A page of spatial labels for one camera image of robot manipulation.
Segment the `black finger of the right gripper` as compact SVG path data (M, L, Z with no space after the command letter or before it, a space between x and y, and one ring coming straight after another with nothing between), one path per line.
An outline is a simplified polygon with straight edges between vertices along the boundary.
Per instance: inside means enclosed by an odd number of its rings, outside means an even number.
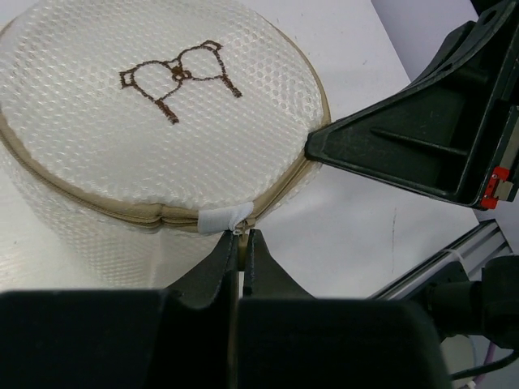
M484 58L493 34L475 22L455 29L408 87L312 132L306 157L420 195L476 206L487 170L477 149L495 82Z

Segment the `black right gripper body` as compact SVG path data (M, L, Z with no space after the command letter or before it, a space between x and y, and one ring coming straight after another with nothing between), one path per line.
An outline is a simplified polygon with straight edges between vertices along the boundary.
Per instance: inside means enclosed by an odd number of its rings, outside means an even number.
M482 72L483 106L477 114L478 134L471 152L466 185L474 193L468 206L491 210L512 202L518 192L518 2L473 1L475 29L483 39L470 59Z

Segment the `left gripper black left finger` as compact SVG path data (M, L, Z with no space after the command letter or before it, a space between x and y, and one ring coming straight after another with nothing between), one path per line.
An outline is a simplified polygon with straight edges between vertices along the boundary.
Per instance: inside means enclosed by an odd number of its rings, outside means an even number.
M232 306L238 294L238 237L224 232L212 252L166 291L190 310Z

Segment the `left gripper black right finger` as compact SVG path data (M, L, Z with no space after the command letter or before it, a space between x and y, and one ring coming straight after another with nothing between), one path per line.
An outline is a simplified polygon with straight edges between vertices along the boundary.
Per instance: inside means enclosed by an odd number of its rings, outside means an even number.
M251 229L243 260L244 297L258 299L313 299L272 257L263 233Z

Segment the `aluminium rail frame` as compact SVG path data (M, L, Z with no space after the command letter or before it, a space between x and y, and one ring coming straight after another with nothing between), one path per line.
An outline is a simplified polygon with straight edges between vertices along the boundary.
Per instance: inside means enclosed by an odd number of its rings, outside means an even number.
M486 220L420 263L372 299L406 299L429 284L474 280L491 259L513 252L496 220Z

